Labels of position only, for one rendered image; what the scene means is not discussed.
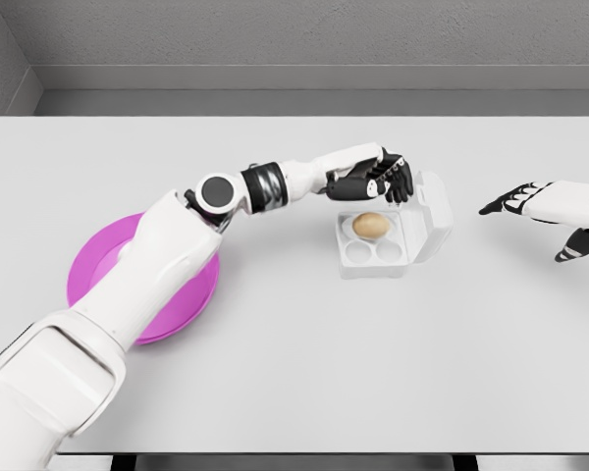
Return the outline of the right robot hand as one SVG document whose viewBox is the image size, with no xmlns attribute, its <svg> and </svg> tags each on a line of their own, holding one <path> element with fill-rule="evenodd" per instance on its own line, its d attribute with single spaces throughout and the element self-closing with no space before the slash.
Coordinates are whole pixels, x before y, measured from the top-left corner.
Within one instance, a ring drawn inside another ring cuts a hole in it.
<svg viewBox="0 0 589 471">
<path fill-rule="evenodd" d="M 573 228 L 574 232 L 555 255 L 558 263 L 589 255 L 589 183 L 524 183 L 479 210 L 481 216 L 492 213 L 511 213 L 544 224 Z"/>
</svg>

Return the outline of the pink plate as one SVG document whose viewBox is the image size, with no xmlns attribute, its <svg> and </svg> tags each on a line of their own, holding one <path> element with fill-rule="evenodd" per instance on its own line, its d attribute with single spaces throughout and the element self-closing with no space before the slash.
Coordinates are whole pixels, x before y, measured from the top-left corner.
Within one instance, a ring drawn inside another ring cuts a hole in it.
<svg viewBox="0 0 589 471">
<path fill-rule="evenodd" d="M 121 251 L 132 241 L 139 213 L 116 220 L 81 247 L 67 278 L 66 296 L 70 306 L 83 298 L 118 262 Z M 207 306 L 216 289 L 220 260 L 213 255 L 207 264 L 185 283 L 142 331 L 136 344 L 168 338 L 186 327 Z"/>
</svg>

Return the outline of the white egg box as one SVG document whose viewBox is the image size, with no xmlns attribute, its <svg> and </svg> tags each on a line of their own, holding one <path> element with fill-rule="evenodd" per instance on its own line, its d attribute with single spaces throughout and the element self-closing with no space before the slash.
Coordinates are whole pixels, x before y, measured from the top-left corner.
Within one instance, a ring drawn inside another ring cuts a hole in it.
<svg viewBox="0 0 589 471">
<path fill-rule="evenodd" d="M 399 278 L 410 265 L 424 263 L 439 251 L 454 225 L 445 185 L 433 172 L 419 172 L 413 181 L 414 195 L 407 203 L 374 211 L 389 223 L 384 235 L 366 239 L 355 233 L 353 222 L 362 210 L 338 215 L 335 233 L 342 278 Z"/>
</svg>

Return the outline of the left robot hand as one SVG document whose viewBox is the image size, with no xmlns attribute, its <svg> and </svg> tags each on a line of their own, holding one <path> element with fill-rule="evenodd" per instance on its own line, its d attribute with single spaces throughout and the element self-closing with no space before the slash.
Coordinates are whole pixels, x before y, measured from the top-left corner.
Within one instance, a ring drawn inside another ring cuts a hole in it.
<svg viewBox="0 0 589 471">
<path fill-rule="evenodd" d="M 376 144 L 362 144 L 313 161 L 321 171 L 313 189 L 335 201 L 365 201 L 384 196 L 405 203 L 414 194 L 412 172 L 405 158 Z"/>
</svg>

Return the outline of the brown egg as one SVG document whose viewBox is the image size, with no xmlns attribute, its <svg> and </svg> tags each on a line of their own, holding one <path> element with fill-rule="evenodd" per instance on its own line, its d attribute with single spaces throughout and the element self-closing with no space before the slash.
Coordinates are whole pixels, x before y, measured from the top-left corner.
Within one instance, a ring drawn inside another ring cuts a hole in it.
<svg viewBox="0 0 589 471">
<path fill-rule="evenodd" d="M 391 228 L 388 218 L 380 213 L 365 212 L 357 215 L 351 227 L 360 238 L 375 240 L 385 236 Z"/>
</svg>

